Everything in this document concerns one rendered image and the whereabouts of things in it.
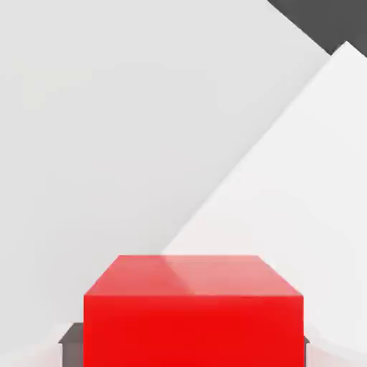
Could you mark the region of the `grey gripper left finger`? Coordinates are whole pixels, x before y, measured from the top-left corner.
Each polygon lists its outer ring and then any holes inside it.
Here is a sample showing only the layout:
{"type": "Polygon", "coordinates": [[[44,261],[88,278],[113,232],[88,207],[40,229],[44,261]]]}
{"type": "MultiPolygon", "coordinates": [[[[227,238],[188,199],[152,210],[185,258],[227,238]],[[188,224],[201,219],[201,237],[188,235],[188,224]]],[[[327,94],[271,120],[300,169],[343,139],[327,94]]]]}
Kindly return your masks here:
{"type": "Polygon", "coordinates": [[[26,352],[19,367],[83,367],[83,323],[58,327],[26,352]]]}

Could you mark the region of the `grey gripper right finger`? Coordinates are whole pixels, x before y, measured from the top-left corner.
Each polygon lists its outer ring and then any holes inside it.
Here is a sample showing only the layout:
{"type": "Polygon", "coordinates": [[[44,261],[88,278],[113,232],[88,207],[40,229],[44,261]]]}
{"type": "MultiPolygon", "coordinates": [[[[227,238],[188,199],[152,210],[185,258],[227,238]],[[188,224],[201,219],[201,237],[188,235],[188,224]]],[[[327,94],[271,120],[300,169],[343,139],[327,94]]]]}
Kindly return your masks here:
{"type": "Polygon", "coordinates": [[[319,348],[304,336],[304,367],[351,367],[351,362],[319,348]]]}

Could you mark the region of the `small red cube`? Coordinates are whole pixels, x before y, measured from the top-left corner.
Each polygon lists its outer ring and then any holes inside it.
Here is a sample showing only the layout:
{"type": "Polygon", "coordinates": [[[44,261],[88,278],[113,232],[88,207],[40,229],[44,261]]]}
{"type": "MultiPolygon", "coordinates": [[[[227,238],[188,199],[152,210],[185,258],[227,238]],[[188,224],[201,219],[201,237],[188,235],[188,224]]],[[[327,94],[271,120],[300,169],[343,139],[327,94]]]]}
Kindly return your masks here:
{"type": "Polygon", "coordinates": [[[305,367],[304,298],[257,256],[120,255],[83,323],[84,367],[305,367]]]}

